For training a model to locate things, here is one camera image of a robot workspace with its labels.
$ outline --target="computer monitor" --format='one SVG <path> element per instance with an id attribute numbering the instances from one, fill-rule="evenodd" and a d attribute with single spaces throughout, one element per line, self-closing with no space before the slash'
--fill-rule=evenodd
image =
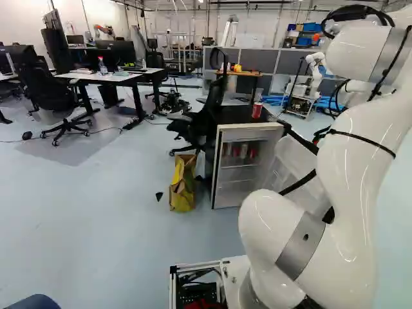
<path id="1" fill-rule="evenodd" d="M 16 68 L 20 63 L 36 63 L 38 59 L 33 45 L 0 46 L 0 55 L 6 55 L 7 53 L 10 54 Z"/>
<path id="2" fill-rule="evenodd" d="M 132 41 L 115 41 L 111 50 L 115 54 L 118 65 L 136 62 L 136 51 Z"/>
<path id="3" fill-rule="evenodd" d="M 6 53 L 0 53 L 0 73 L 11 74 L 13 73 L 12 67 L 8 62 Z"/>
<path id="4" fill-rule="evenodd" d="M 86 50 L 87 62 L 89 69 L 98 71 L 99 70 L 99 57 L 103 57 L 103 63 L 110 72 L 117 70 L 118 60 L 112 50 Z"/>
<path id="5" fill-rule="evenodd" d="M 68 44 L 84 44 L 83 35 L 67 35 L 66 38 Z"/>
<path id="6" fill-rule="evenodd" d="M 111 48 L 112 45 L 114 45 L 116 41 L 112 40 L 96 40 L 96 47 L 101 50 L 105 50 L 107 48 Z"/>
<path id="7" fill-rule="evenodd" d="M 58 10 L 52 10 L 43 16 L 43 22 L 47 29 L 63 30 Z"/>

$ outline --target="blue box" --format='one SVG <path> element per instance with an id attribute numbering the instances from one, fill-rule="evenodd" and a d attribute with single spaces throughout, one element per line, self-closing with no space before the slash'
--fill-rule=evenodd
<path id="1" fill-rule="evenodd" d="M 290 31 L 290 30 L 296 30 L 296 24 L 289 24 L 287 31 Z"/>
<path id="2" fill-rule="evenodd" d="M 303 46 L 312 45 L 312 38 L 311 37 L 298 37 L 296 41 L 296 45 L 303 45 Z"/>
<path id="3" fill-rule="evenodd" d="M 316 23 L 304 23 L 303 31 L 315 31 Z"/>

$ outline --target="desk leg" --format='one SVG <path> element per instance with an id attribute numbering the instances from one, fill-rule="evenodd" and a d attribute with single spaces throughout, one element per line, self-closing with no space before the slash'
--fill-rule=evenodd
<path id="1" fill-rule="evenodd" d="M 1 123 L 4 123 L 4 124 L 11 124 L 12 123 L 12 121 L 11 120 L 8 120 L 4 115 L 3 115 L 3 113 L 0 111 L 0 122 Z"/>
<path id="2" fill-rule="evenodd" d="M 82 95 L 82 101 L 83 101 L 84 108 L 86 108 L 86 112 L 83 113 L 83 114 L 80 114 L 77 117 L 74 117 L 73 118 L 74 121 L 80 120 L 80 119 L 88 117 L 88 116 L 91 116 L 92 114 L 97 113 L 98 111 L 100 111 L 100 108 L 94 108 L 93 109 L 91 107 L 88 92 L 86 90 L 85 85 L 79 85 L 79 91 L 80 91 L 80 94 Z"/>
<path id="3" fill-rule="evenodd" d="M 143 110 L 142 102 L 140 101 L 140 94 L 137 85 L 131 86 L 133 91 L 133 100 L 135 101 L 136 115 L 139 118 L 139 122 L 142 122 L 146 117 L 146 112 Z"/>
<path id="4" fill-rule="evenodd" d="M 254 78 L 253 81 L 253 90 L 252 90 L 252 98 L 250 99 L 250 103 L 253 105 L 254 99 L 255 99 L 255 94 L 256 94 L 256 88 L 258 87 L 258 77 Z"/>
<path id="5" fill-rule="evenodd" d="M 153 111 L 153 114 L 157 114 L 160 111 L 159 86 L 160 86 L 160 80 L 159 80 L 158 76 L 156 76 L 156 74 L 154 74 L 154 77 L 153 77 L 153 100 L 154 100 L 155 109 Z"/>

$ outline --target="ceiling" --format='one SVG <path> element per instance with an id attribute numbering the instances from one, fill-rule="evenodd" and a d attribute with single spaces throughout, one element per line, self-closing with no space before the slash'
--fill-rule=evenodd
<path id="1" fill-rule="evenodd" d="M 137 3 L 138 7 L 142 6 L 142 0 L 116 0 L 119 2 L 125 2 L 126 4 L 129 5 L 133 5 L 135 6 L 135 3 Z M 152 9 L 155 10 L 156 7 L 158 7 L 159 10 L 174 10 L 174 5 L 173 5 L 173 0 L 143 0 L 144 1 L 144 6 L 148 9 Z M 178 10 L 184 10 L 184 5 L 182 4 L 182 2 L 185 4 L 185 6 L 188 9 L 193 9 L 198 8 L 200 6 L 200 8 L 205 9 L 207 7 L 207 0 L 203 0 L 203 2 L 199 2 L 199 0 L 174 0 L 176 3 L 176 7 Z M 219 0 L 219 2 L 221 3 L 221 7 L 227 7 L 227 8 L 239 8 L 239 9 L 246 9 L 246 5 L 243 3 L 239 3 L 239 4 L 224 4 L 225 2 L 233 2 L 233 0 Z M 298 1 L 298 0 L 286 0 L 288 2 L 292 2 L 290 4 L 284 4 L 283 7 L 290 7 L 290 8 L 298 8 L 299 6 L 302 7 L 311 7 L 313 8 L 315 5 L 317 6 L 317 8 L 333 8 L 336 6 L 343 6 L 343 5 L 351 5 L 351 4 L 355 4 L 355 3 L 361 3 L 364 5 L 370 5 L 373 7 L 377 7 L 377 8 L 381 8 L 383 3 L 385 2 L 385 0 L 365 0 L 365 1 L 352 1 L 352 0 L 302 0 L 302 1 Z M 281 4 L 275 4 L 273 3 L 274 0 L 259 0 L 259 4 L 258 6 L 260 8 L 262 7 L 280 7 Z M 251 4 L 250 8 L 253 9 L 255 7 L 255 4 Z"/>

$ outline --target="wall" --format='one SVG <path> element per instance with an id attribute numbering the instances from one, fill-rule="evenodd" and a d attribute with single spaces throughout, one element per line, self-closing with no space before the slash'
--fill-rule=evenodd
<path id="1" fill-rule="evenodd" d="M 109 0 L 83 0 L 91 33 L 94 24 L 113 26 L 117 36 L 128 36 L 125 6 Z M 84 34 L 88 25 L 84 17 L 82 0 L 53 0 L 59 10 L 66 34 Z M 19 42 L 32 44 L 38 55 L 47 56 L 40 30 L 44 28 L 43 15 L 52 10 L 49 0 L 2 0 L 0 18 L 0 41 L 5 45 Z"/>
<path id="2" fill-rule="evenodd" d="M 0 41 L 32 44 L 39 55 L 47 56 L 40 29 L 42 17 L 49 12 L 46 0 L 1 1 Z"/>
<path id="3" fill-rule="evenodd" d="M 212 11 L 209 21 L 209 35 L 207 27 L 206 11 L 179 11 L 175 12 L 158 12 L 147 14 L 147 27 L 151 30 L 152 35 L 156 32 L 165 32 L 170 28 L 172 32 L 189 32 L 189 27 L 196 27 L 196 44 L 200 45 L 202 36 L 217 38 L 220 42 L 221 36 L 225 29 L 226 21 L 230 14 L 236 14 L 239 17 L 238 30 L 236 34 L 236 44 L 239 47 L 249 44 L 252 39 L 260 42 L 260 47 L 271 48 L 274 44 L 279 47 L 288 24 L 296 22 L 313 21 L 320 23 L 327 12 L 299 12 L 292 10 L 222 10 Z M 279 30 L 274 43 L 274 34 L 279 23 Z"/>
<path id="4" fill-rule="evenodd" d="M 84 34 L 88 31 L 88 25 L 84 17 L 82 0 L 53 0 L 56 9 L 59 10 L 61 21 L 66 34 Z M 110 0 L 83 0 L 84 9 L 89 22 L 90 32 L 95 37 L 93 26 L 112 26 L 116 36 L 128 37 L 125 6 Z M 100 33 L 101 39 L 109 37 Z"/>

